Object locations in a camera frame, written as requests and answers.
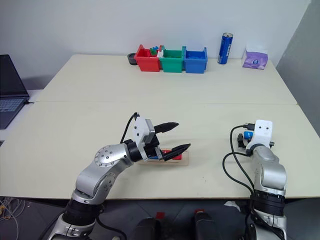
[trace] red object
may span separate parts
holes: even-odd
[[[196,210],[194,210],[194,214],[196,214],[196,213],[198,213],[198,212],[204,212],[205,210],[203,209],[203,208],[201,208],[201,209],[196,209]]]
[[[160,71],[160,61],[158,57],[151,56],[151,52],[149,49],[144,48],[142,44],[140,44],[136,54],[134,55],[134,59],[139,65],[139,68],[142,72],[159,72]]]
[[[165,213],[163,211],[158,211],[155,215],[155,219],[164,219]]]
[[[171,150],[162,150],[162,152],[164,154],[167,154],[167,153],[170,153]],[[174,158],[172,158],[173,160],[182,160],[182,154],[178,155],[178,156],[175,156]]]

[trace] blue bin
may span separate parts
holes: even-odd
[[[188,74],[203,74],[207,68],[207,48],[203,51],[188,51],[182,47],[185,72]]]

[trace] laptop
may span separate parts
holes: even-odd
[[[9,55],[0,55],[0,129],[6,129],[22,107],[29,94]]]

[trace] robotic arm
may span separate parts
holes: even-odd
[[[286,240],[287,219],[284,207],[287,174],[284,166],[279,164],[279,158],[271,151],[271,146],[274,145],[271,142],[273,123],[257,120],[255,124],[247,124],[246,127],[254,130],[253,137],[247,138],[245,151],[252,158],[255,173],[250,197],[254,224],[247,227],[246,239]]]
[[[164,153],[159,148],[157,133],[165,133],[178,126],[168,122],[153,126],[150,119],[134,115],[132,130],[134,141],[129,139],[120,144],[107,145],[98,150],[91,164],[77,177],[71,200],[59,216],[48,240],[86,240],[92,232],[102,204],[108,196],[118,175],[134,162],[157,156],[159,160],[170,160],[190,144],[174,147]]]

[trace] green bin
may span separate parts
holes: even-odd
[[[163,57],[159,58],[162,69],[166,73],[181,73],[183,70],[184,56],[181,50],[163,50]]]

